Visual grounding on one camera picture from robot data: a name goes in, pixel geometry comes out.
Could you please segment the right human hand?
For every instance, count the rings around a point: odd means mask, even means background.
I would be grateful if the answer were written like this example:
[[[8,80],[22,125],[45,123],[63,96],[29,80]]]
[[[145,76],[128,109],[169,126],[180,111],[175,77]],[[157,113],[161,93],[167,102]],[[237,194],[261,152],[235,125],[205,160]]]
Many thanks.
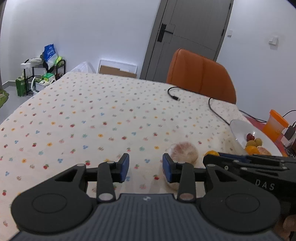
[[[290,240],[290,234],[296,231],[296,216],[290,215],[285,220],[279,219],[273,231],[283,240]]]

